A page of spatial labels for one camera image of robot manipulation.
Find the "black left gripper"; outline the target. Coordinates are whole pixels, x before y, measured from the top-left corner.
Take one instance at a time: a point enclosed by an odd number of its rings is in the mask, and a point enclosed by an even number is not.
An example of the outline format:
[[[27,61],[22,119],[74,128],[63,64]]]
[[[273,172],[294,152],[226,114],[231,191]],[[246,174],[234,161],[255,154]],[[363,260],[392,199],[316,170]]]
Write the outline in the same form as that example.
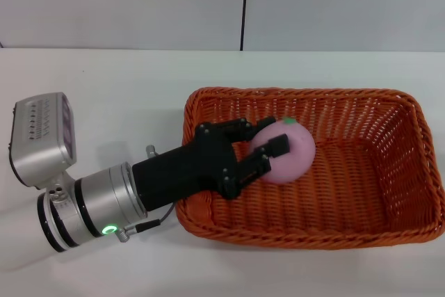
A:
[[[241,191],[271,171],[270,159],[290,152],[286,134],[271,138],[237,161],[232,143],[251,141],[258,132],[276,122],[273,116],[255,125],[245,118],[217,124],[205,122],[193,139],[132,166],[138,197],[147,211],[187,198],[200,191],[240,195]]]

